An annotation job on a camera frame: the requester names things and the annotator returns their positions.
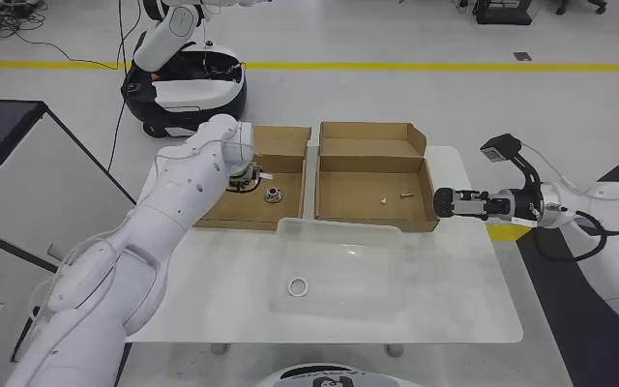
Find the white mobile robot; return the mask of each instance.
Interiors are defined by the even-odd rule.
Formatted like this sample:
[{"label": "white mobile robot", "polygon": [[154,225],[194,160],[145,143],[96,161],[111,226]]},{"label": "white mobile robot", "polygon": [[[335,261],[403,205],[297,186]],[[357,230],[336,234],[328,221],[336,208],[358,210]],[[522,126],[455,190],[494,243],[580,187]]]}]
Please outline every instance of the white mobile robot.
[{"label": "white mobile robot", "polygon": [[241,118],[247,99],[241,61],[226,47],[192,41],[192,34],[221,7],[265,1],[143,0],[158,23],[140,36],[121,92],[144,132],[189,136],[216,114]]}]

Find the cardboard box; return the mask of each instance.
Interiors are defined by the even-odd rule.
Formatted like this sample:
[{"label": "cardboard box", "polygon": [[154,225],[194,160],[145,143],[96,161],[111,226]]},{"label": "cardboard box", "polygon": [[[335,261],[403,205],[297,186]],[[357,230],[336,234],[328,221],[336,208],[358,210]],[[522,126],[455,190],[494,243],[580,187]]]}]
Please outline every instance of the cardboard box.
[{"label": "cardboard box", "polygon": [[[224,193],[220,201],[196,227],[275,230],[281,218],[303,218],[303,195],[306,180],[306,148],[310,128],[253,127],[255,156],[273,180],[263,179],[252,193]],[[279,187],[283,199],[267,203],[264,193]]]},{"label": "cardboard box", "polygon": [[439,220],[425,152],[426,137],[412,124],[323,122],[315,217],[433,231]]}]

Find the cardboard box lid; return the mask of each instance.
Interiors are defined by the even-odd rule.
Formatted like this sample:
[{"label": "cardboard box lid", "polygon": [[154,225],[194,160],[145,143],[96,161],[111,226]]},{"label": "cardboard box lid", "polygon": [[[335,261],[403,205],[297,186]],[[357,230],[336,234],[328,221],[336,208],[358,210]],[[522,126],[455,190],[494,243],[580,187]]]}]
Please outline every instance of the cardboard box lid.
[{"label": "cardboard box lid", "polygon": [[254,125],[253,144],[257,156],[300,156],[306,155],[310,139],[310,127],[271,127]]},{"label": "cardboard box lid", "polygon": [[426,136],[413,124],[377,122],[323,122],[320,156],[388,156],[422,158]]}]

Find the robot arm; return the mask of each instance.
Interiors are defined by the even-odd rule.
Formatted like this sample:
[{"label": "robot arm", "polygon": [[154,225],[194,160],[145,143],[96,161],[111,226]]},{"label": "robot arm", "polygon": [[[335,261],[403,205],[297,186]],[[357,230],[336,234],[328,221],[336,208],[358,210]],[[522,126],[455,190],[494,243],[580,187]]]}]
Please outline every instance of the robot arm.
[{"label": "robot arm", "polygon": [[525,176],[522,189],[488,193],[441,188],[434,194],[434,211],[441,218],[498,218],[531,227],[559,228],[574,257],[545,253],[534,230],[539,254],[551,261],[578,262],[594,290],[619,313],[619,232],[614,231],[619,230],[619,183],[592,184],[586,192],[562,175],[559,182],[543,183],[519,154],[521,147],[518,139],[502,134],[481,151],[491,162],[511,161],[520,169]]},{"label": "robot arm", "polygon": [[211,12],[206,6],[249,7],[270,0],[143,0],[146,14],[159,21],[148,31],[133,55],[139,69],[152,73],[159,70],[183,45],[192,38],[202,20],[209,21]]},{"label": "robot arm", "polygon": [[259,182],[251,124],[230,116],[213,117],[184,144],[165,149],[150,193],[61,270],[47,302],[54,315],[36,328],[8,387],[112,386],[125,338],[162,302],[183,236],[224,191]]}]

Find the clear plastic bin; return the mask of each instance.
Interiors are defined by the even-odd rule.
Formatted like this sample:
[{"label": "clear plastic bin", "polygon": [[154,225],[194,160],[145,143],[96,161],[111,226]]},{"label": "clear plastic bin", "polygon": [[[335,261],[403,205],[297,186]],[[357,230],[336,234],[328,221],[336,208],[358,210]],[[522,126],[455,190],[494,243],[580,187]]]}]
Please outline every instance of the clear plastic bin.
[{"label": "clear plastic bin", "polygon": [[398,228],[284,218],[277,236],[272,310],[372,320],[401,310]]}]

